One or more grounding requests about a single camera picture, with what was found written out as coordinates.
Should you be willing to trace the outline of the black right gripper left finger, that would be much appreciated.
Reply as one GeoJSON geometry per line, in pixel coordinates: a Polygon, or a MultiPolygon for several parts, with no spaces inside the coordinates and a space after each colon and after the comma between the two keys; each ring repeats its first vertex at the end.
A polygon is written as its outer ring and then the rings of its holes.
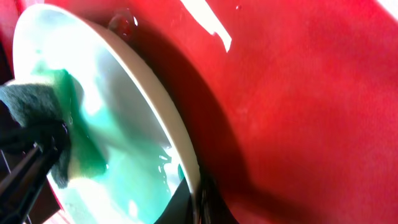
{"type": "Polygon", "coordinates": [[[192,198],[185,178],[155,224],[194,224],[192,198]]]}

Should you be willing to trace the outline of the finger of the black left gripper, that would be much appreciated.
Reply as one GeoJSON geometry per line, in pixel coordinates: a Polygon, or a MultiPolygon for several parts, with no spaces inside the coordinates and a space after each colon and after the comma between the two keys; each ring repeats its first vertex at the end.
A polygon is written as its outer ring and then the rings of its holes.
{"type": "Polygon", "coordinates": [[[24,223],[51,168],[70,149],[67,125],[60,120],[12,129],[1,134],[1,149],[24,158],[1,181],[1,223],[24,223]]]}

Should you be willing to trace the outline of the green yellow sponge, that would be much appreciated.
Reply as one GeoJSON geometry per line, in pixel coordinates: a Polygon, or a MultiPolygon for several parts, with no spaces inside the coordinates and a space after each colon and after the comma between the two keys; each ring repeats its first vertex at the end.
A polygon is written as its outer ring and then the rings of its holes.
{"type": "Polygon", "coordinates": [[[23,128],[50,126],[61,153],[50,173],[64,189],[73,179],[95,178],[106,172],[106,160],[80,115],[81,96],[65,70],[42,70],[1,86],[1,102],[23,128]]]}

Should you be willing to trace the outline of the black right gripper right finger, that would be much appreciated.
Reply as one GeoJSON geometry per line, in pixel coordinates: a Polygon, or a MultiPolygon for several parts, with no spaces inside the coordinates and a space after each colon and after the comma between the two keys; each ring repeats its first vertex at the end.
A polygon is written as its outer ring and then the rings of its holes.
{"type": "Polygon", "coordinates": [[[212,178],[201,175],[198,193],[199,224],[238,224],[212,178]]]}

